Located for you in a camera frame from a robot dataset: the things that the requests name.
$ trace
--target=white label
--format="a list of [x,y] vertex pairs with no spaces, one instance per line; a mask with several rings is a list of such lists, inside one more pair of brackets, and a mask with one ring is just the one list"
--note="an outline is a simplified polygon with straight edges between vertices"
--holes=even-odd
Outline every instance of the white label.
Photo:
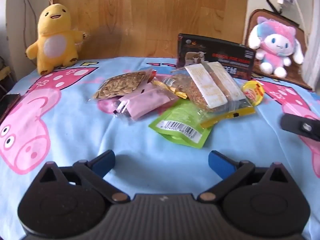
[[225,105],[228,101],[202,64],[185,66],[209,108]]
[[245,99],[245,95],[240,90],[236,82],[233,81],[232,77],[226,72],[223,66],[219,62],[208,63],[209,67],[214,71],[215,75],[221,81],[221,84],[229,91],[231,99],[233,101],[239,101]]
[[176,80],[175,79],[172,79],[172,78],[166,78],[163,83],[166,84],[167,86],[171,87],[172,84],[175,82]]
[[198,143],[202,137],[202,134],[199,133],[197,130],[193,129],[192,127],[176,121],[160,121],[156,127],[162,130],[170,130],[170,131],[177,131],[185,136],[187,136],[191,141]]

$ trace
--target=electrical cable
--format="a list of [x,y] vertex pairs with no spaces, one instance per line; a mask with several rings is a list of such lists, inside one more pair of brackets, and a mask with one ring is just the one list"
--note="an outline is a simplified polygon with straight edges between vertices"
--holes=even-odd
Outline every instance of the electrical cable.
[[304,41],[305,41],[306,47],[308,48],[308,34],[307,34],[307,29],[306,29],[306,24],[305,24],[305,21],[304,21],[304,18],[303,18],[303,14],[302,14],[302,11],[300,9],[298,0],[294,0],[294,2],[296,4],[296,6],[297,6],[299,17],[300,17],[301,22],[302,22]]
[[[36,19],[36,13],[33,9],[33,7],[31,6],[31,3],[29,0],[27,0],[28,3],[29,3],[29,6],[32,10],[32,13],[33,13],[33,16],[34,16],[34,19],[35,19],[35,35],[37,35],[37,19]],[[27,41],[26,41],[26,28],[27,28],[27,3],[26,3],[26,0],[23,0],[23,5],[24,5],[24,23],[23,23],[23,43],[24,43],[24,47],[25,49],[27,50],[28,46],[27,46]]]
[[307,28],[306,28],[306,24],[304,22],[303,14],[302,14],[302,11],[300,9],[298,1],[294,0],[294,2],[296,3],[297,9],[298,9],[298,13],[299,13],[299,16],[301,18],[301,22],[302,22],[302,26],[303,26],[304,40],[305,40],[305,43],[306,43],[306,47],[308,48],[308,34],[307,34]]

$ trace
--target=peppa pig print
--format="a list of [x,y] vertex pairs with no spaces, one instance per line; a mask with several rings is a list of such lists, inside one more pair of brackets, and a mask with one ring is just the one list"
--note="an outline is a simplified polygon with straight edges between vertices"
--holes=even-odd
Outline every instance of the peppa pig print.
[[40,77],[0,125],[0,156],[17,174],[27,174],[47,156],[50,137],[41,117],[60,100],[61,90],[97,69],[80,67]]
[[[283,113],[320,120],[320,118],[310,110],[308,104],[293,88],[261,80],[259,80],[259,82],[263,85],[265,92],[281,104]],[[320,142],[304,136],[299,136],[299,138],[310,149],[312,153],[313,170],[316,176],[320,178]]]

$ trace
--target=yellow plush toy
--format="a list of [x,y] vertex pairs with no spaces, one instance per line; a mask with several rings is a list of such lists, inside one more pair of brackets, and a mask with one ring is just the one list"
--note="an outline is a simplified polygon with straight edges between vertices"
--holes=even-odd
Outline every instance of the yellow plush toy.
[[47,75],[60,65],[74,65],[78,60],[75,43],[84,38],[81,31],[71,30],[71,16],[66,7],[52,4],[41,13],[38,40],[26,50],[29,59],[37,58],[37,70]]

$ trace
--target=sheep image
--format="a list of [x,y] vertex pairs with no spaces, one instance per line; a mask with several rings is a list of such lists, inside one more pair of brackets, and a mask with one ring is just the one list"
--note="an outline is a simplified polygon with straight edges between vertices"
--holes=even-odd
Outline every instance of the sheep image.
[[199,51],[199,52],[189,51],[189,52],[187,52],[184,57],[185,66],[204,62],[204,54],[206,54],[206,52],[202,52],[202,51]]

